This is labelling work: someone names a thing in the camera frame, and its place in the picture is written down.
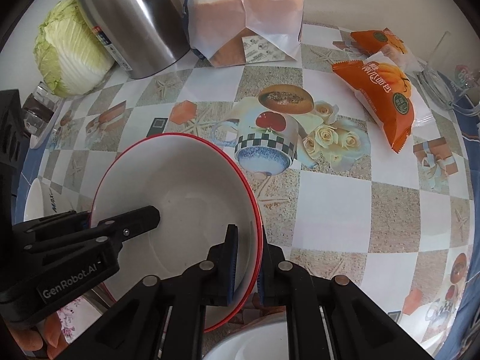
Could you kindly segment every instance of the wall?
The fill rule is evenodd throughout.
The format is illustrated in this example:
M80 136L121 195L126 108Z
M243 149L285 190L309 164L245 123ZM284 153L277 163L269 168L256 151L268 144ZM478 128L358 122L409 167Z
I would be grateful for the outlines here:
M35 0L0 53L0 90L19 88L22 101L41 80L32 54L37 27L58 1ZM425 60L450 31L460 60L480 67L480 40L452 0L305 0L304 17L352 30L389 27Z
M305 0L304 18L355 31L388 27L425 60L450 31L463 59L480 67L480 40L453 0Z

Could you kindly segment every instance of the orange snack package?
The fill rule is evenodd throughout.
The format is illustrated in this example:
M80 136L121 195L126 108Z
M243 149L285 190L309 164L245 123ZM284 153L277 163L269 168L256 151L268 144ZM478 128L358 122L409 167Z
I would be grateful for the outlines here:
M351 33L352 38L367 52L375 54L381 51L407 73L423 71L410 49L392 31L357 31Z
M390 147L399 152L411 134L414 121L411 84L388 58L347 61L332 65L333 72L354 90L355 97L383 129Z

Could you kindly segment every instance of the green label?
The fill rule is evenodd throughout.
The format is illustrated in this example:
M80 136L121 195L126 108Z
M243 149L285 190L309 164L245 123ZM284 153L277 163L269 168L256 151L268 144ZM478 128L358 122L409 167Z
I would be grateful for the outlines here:
M374 32L373 37L380 42L388 42L388 38L385 36L383 32L380 32L380 31Z
M402 115L406 115L409 112L410 104L409 100L402 95L401 93L394 93L393 94L393 104L397 111L400 112Z

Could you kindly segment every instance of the white bowl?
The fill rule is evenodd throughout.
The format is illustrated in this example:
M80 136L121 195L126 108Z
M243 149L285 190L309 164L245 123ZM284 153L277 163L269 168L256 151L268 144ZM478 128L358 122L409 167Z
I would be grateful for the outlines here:
M222 243L227 225L238 227L233 302L207 307L205 328L226 323L245 303L262 260L260 211L245 176L215 145L188 134L156 135L124 151L95 194L91 225L147 205L160 211L159 226L123 243L120 271L105 281L119 299L141 278L180 275Z
M73 208L64 196L36 178L28 191L23 220L30 221L70 210Z
M229 335L203 360L289 360L289 336L285 313L272 314Z

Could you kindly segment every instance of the pumpkin illustration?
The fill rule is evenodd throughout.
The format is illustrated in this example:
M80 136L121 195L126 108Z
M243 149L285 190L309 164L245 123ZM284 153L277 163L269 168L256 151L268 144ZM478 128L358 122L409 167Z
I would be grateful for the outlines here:
M385 36L388 39L388 43L390 43L393 47L395 47L395 49L397 49L402 54L407 53L407 49L405 49L405 46L403 45L403 42L399 38L397 38L395 35L389 34L389 33L385 33Z
M410 98L412 95L410 80L398 66L379 63L377 73L387 82L394 93L398 92L406 98Z

